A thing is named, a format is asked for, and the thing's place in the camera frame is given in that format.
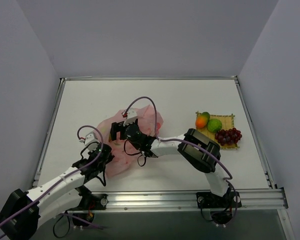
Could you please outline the orange fake fruit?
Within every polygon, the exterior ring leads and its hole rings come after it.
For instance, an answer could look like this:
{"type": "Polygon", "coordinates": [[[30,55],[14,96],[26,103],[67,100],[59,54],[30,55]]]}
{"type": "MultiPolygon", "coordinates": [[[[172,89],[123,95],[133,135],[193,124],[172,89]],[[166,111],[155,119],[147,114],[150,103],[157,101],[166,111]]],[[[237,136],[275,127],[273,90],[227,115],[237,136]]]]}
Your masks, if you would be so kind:
{"type": "Polygon", "coordinates": [[[197,129],[203,129],[210,120],[210,114],[208,112],[199,113],[195,120],[195,126],[197,129]]]}

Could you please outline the green fake fruit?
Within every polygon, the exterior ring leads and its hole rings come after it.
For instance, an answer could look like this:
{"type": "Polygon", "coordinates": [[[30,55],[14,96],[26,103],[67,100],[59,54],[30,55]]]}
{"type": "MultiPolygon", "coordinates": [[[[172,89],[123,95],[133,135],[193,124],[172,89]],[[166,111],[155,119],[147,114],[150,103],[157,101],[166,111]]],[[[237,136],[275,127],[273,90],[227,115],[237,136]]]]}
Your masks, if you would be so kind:
{"type": "Polygon", "coordinates": [[[217,133],[223,127],[222,122],[219,119],[211,118],[207,123],[207,130],[210,133],[217,133]]]}

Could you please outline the dark red fake grapes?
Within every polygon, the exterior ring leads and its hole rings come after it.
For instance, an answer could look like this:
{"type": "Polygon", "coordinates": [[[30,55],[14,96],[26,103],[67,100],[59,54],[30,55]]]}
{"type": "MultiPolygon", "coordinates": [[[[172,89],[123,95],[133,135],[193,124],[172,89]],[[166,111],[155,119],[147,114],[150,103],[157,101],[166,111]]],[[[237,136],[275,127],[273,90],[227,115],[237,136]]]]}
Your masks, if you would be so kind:
{"type": "Polygon", "coordinates": [[[241,140],[242,133],[235,127],[229,129],[221,129],[214,134],[215,140],[222,147],[235,147],[236,144],[241,140]]]}

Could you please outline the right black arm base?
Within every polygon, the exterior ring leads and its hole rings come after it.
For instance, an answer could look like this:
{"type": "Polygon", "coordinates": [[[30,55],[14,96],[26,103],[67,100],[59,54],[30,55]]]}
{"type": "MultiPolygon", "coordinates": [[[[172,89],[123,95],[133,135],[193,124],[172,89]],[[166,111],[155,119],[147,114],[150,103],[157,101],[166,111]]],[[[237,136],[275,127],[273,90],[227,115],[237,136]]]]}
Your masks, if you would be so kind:
{"type": "Polygon", "coordinates": [[[231,190],[228,190],[224,196],[211,192],[197,192],[196,200],[201,217],[216,226],[226,227],[242,207],[240,194],[231,190]]]}

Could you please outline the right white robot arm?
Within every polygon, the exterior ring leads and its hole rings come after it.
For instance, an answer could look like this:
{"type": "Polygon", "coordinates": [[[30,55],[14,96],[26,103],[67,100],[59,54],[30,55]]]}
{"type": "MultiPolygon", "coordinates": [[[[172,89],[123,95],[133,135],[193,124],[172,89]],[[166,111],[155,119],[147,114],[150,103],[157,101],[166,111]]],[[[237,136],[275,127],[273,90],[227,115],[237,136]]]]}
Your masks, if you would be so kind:
{"type": "Polygon", "coordinates": [[[220,161],[219,145],[194,128],[173,138],[157,138],[141,132],[138,122],[129,125],[114,122],[110,128],[110,139],[128,141],[145,159],[168,155],[183,156],[196,170],[205,174],[209,183],[213,203],[224,206],[230,201],[230,171],[220,161]]]}

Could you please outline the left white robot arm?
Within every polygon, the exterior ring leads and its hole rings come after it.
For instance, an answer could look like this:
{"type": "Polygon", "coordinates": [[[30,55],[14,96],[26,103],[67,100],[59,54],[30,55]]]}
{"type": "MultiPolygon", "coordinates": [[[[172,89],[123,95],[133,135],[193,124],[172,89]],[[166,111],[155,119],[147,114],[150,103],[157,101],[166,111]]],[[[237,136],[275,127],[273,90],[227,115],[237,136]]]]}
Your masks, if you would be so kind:
{"type": "Polygon", "coordinates": [[[12,192],[0,211],[0,230],[11,240],[28,240],[49,219],[69,210],[88,210],[99,200],[85,186],[114,158],[107,144],[93,142],[82,157],[63,173],[36,188],[12,192]]]}

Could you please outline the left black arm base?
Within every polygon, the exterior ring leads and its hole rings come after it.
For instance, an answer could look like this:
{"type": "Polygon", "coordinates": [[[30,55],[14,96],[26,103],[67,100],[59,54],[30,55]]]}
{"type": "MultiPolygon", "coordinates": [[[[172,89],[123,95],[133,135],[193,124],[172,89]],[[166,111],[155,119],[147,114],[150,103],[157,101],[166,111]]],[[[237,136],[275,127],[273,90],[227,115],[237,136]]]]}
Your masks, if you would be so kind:
{"type": "Polygon", "coordinates": [[[73,208],[74,211],[83,211],[83,213],[74,213],[75,217],[92,223],[95,218],[94,211],[104,211],[107,209],[108,195],[98,193],[83,196],[79,205],[73,208]]]}

